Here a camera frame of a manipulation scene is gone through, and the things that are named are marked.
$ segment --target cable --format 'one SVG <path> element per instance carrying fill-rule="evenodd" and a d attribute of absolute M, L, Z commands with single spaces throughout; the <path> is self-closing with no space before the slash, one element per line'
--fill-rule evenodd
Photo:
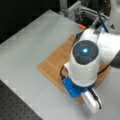
<path fill-rule="evenodd" d="M 101 18 L 100 12 L 99 12 L 98 0 L 96 0 L 96 9 L 97 9 L 97 13 L 98 13 L 100 22 L 101 22 L 102 26 L 104 27 L 105 31 L 108 33 L 108 30 L 107 30 L 107 28 L 106 28 L 106 26 L 105 26 L 105 24 L 104 24 L 104 22 L 103 22 L 103 20 Z"/>
<path fill-rule="evenodd" d="M 107 68 L 109 67 L 109 65 L 107 65 L 103 70 L 101 70 L 100 72 L 98 72 L 98 75 L 103 73 L 105 70 L 107 70 Z"/>
<path fill-rule="evenodd" d="M 60 69 L 60 77 L 61 77 L 61 80 L 64 80 L 66 77 L 62 74 L 62 71 L 64 69 L 64 66 Z"/>

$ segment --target gray table surface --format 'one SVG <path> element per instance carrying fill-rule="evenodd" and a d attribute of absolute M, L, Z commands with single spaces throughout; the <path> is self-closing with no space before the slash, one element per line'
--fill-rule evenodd
<path fill-rule="evenodd" d="M 98 87 L 101 112 L 92 114 L 60 91 L 37 70 L 37 66 L 71 34 L 77 24 L 52 11 L 0 45 L 0 79 L 44 120 L 119 120 L 120 70 L 112 69 Z"/>

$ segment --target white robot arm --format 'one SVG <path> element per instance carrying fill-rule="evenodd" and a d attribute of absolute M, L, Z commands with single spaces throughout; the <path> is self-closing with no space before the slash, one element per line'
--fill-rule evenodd
<path fill-rule="evenodd" d="M 87 29 L 74 43 L 65 64 L 69 78 L 76 86 L 89 88 L 96 82 L 100 63 L 120 68 L 120 36 Z M 93 113 L 101 109 L 102 102 L 94 88 L 81 95 Z"/>

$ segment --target cutting board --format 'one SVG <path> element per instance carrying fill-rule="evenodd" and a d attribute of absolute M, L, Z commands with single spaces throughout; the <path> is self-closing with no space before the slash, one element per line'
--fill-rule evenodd
<path fill-rule="evenodd" d="M 38 65 L 38 70 L 42 72 L 48 80 L 50 80 L 54 85 L 60 88 L 66 94 L 67 91 L 62 85 L 62 81 L 59 75 L 61 67 L 69 61 L 70 52 L 72 48 L 73 41 L 75 39 L 75 35 L 71 35 L 68 40 L 66 40 L 62 45 L 60 45 L 56 50 L 54 50 L 42 63 Z M 106 65 L 100 65 L 100 71 L 104 69 Z M 109 67 L 105 72 L 101 73 L 97 77 L 97 81 L 95 84 L 95 88 L 97 88 L 100 83 L 104 80 L 104 78 L 110 72 L 111 67 Z M 63 74 L 68 76 L 67 72 L 63 70 Z M 83 102 L 82 97 L 78 97 L 76 99 L 79 102 Z"/>

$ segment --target blue light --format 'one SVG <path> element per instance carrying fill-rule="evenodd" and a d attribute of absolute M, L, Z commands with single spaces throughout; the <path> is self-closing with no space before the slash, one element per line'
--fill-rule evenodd
<path fill-rule="evenodd" d="M 87 52 L 88 52 L 88 49 L 87 49 L 87 48 L 84 48 L 82 51 L 83 51 L 83 53 L 87 53 Z"/>

